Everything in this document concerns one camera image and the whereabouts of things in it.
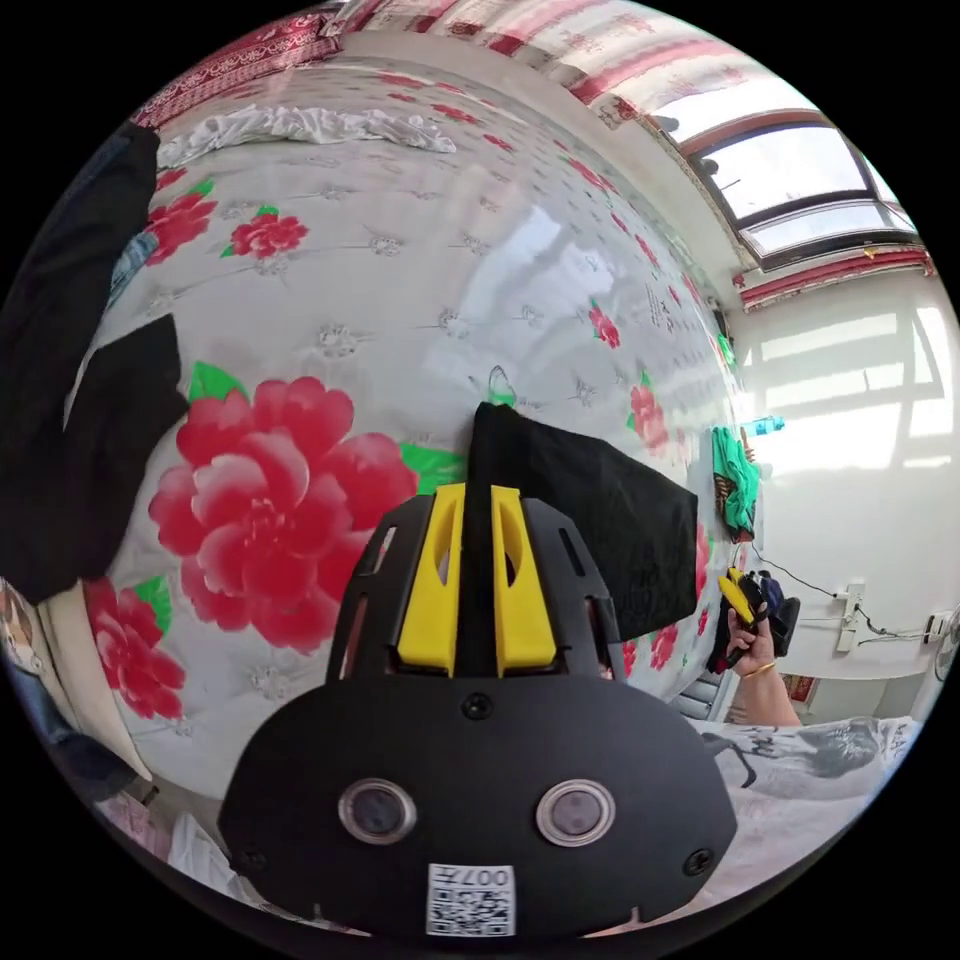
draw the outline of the green cloth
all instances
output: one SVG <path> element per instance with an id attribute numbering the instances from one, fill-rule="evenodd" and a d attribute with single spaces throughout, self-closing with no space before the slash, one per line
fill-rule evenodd
<path id="1" fill-rule="evenodd" d="M 731 369 L 737 365 L 737 358 L 733 355 L 733 349 L 730 347 L 730 341 L 721 333 L 717 337 L 717 343 L 720 345 L 720 352 L 723 359 L 727 361 L 727 366 Z"/>
<path id="2" fill-rule="evenodd" d="M 743 444 L 729 427 L 713 428 L 713 472 L 726 477 L 733 491 L 724 504 L 724 519 L 731 530 L 753 532 L 750 513 L 757 502 L 760 470 L 744 452 Z"/>

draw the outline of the qr code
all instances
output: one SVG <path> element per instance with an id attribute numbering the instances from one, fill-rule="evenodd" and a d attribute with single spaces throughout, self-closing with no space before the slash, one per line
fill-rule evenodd
<path id="1" fill-rule="evenodd" d="M 430 864 L 427 933 L 441 937 L 511 937 L 512 867 Z"/>

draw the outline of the fan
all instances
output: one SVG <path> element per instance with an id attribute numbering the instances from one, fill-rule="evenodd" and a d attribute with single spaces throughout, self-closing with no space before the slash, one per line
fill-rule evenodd
<path id="1" fill-rule="evenodd" d="M 953 611 L 953 615 L 947 621 L 933 662 L 933 674 L 941 683 L 947 678 L 958 643 L 960 643 L 960 607 Z"/>

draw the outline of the window frame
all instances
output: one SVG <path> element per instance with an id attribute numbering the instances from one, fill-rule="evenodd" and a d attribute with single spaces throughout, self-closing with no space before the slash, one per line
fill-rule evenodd
<path id="1" fill-rule="evenodd" d="M 669 114 L 669 107 L 665 107 L 663 113 Z M 708 159 L 711 154 L 716 153 L 724 147 L 744 143 L 745 141 L 768 133 L 775 133 L 778 130 L 796 130 L 805 127 L 826 127 L 831 130 L 836 130 L 844 145 L 850 151 L 850 156 L 856 164 L 857 170 L 865 184 L 864 189 L 838 190 L 832 193 L 801 197 L 796 200 L 788 200 L 784 203 L 767 207 L 764 210 L 754 211 L 744 217 L 737 217 L 713 177 L 703 169 L 702 161 Z M 723 213 L 733 230 L 736 231 L 740 242 L 756 259 L 761 270 L 776 270 L 816 257 L 840 253 L 864 246 L 889 244 L 916 246 L 920 242 L 920 238 L 915 231 L 898 229 L 890 213 L 902 213 L 903 216 L 909 220 L 906 211 L 902 210 L 899 204 L 892 204 L 881 199 L 876 181 L 863 155 L 843 133 L 837 130 L 822 113 L 816 110 L 771 110 L 763 113 L 749 114 L 705 130 L 703 133 L 691 137 L 682 144 L 677 143 L 676 146 L 686 162 L 696 173 L 704 188 L 710 194 L 717 208 Z M 745 231 L 752 228 L 772 223 L 775 220 L 791 214 L 812 213 L 817 209 L 851 201 L 872 204 L 880 212 L 881 217 L 889 223 L 889 229 L 874 228 L 870 230 L 855 230 L 850 233 L 837 234 L 811 240 L 806 243 L 794 244 L 768 254 L 761 253 L 745 233 Z"/>

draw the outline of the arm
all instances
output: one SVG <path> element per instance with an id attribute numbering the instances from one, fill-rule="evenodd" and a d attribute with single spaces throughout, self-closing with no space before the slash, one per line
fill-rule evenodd
<path id="1" fill-rule="evenodd" d="M 757 727 L 799 727 L 800 718 L 790 703 L 783 677 L 777 673 L 770 623 L 762 620 L 756 635 L 743 629 L 733 610 L 729 611 L 729 655 L 736 649 L 743 656 L 733 668 L 740 677 L 737 695 L 743 705 L 747 723 Z"/>
<path id="2" fill-rule="evenodd" d="M 790 702 L 786 684 L 775 667 L 752 677 L 741 677 L 738 692 L 747 723 L 751 726 L 800 726 L 800 718 Z"/>

